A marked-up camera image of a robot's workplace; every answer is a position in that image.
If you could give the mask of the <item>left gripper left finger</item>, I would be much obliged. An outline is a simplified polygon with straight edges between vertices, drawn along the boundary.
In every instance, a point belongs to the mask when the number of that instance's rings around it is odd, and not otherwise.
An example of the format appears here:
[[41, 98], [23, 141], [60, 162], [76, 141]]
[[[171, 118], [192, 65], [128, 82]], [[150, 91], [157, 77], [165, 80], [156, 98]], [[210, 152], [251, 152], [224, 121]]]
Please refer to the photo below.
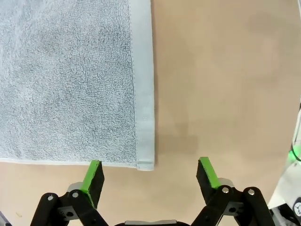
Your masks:
[[32, 226], [66, 226], [80, 220], [84, 226], [108, 225], [97, 211], [104, 183], [102, 162], [92, 160], [78, 189], [59, 197], [55, 193], [42, 195], [32, 218]]

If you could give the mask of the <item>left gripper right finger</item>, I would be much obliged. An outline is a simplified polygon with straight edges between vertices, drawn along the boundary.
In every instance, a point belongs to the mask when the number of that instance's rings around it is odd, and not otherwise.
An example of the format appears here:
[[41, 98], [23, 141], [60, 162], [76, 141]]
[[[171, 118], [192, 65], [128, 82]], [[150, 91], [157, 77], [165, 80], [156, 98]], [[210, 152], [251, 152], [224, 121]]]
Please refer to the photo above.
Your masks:
[[275, 224], [261, 191], [247, 187], [241, 192], [221, 184], [208, 157], [198, 160], [196, 178], [206, 205], [193, 226], [217, 226], [223, 216], [232, 216], [239, 226]]

